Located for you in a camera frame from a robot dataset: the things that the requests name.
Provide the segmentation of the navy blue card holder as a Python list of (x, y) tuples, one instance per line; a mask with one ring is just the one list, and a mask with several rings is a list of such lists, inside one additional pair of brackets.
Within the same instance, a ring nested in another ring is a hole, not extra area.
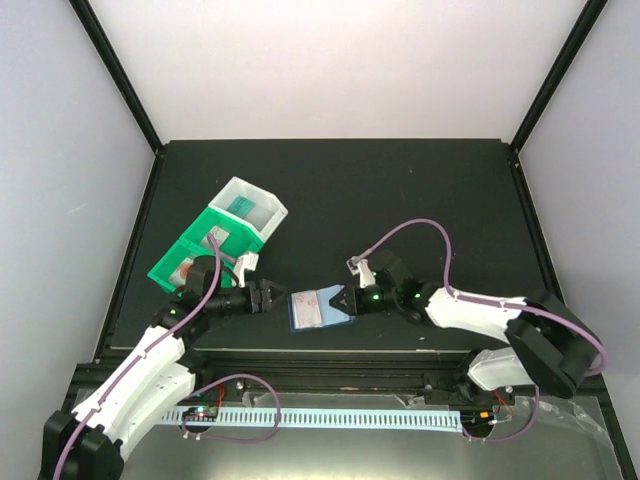
[(291, 294), (288, 298), (291, 331), (296, 333), (352, 324), (353, 316), (330, 305), (330, 300), (342, 288), (343, 285), (333, 285)]

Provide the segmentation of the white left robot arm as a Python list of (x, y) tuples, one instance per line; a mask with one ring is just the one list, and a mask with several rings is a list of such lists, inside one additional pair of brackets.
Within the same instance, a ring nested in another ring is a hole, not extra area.
[(56, 411), (46, 421), (40, 478), (120, 478), (137, 444), (170, 408), (205, 398), (220, 384), (212, 362), (193, 345), (216, 319), (273, 308), (281, 287), (245, 278), (258, 259), (247, 252), (232, 268), (211, 255), (193, 260), (184, 284), (108, 379), (71, 412)]

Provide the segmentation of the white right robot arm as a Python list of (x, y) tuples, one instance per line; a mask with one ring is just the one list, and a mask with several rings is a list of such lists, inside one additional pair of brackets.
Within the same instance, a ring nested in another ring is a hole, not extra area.
[(328, 304), (351, 318), (396, 312), (415, 325), (465, 330), (502, 343), (478, 351), (455, 377), (456, 394), (467, 403), (515, 386), (569, 399), (602, 358), (599, 339), (550, 293), (501, 298), (447, 288), (416, 278), (389, 251), (354, 257), (347, 266), (358, 282), (341, 287)]

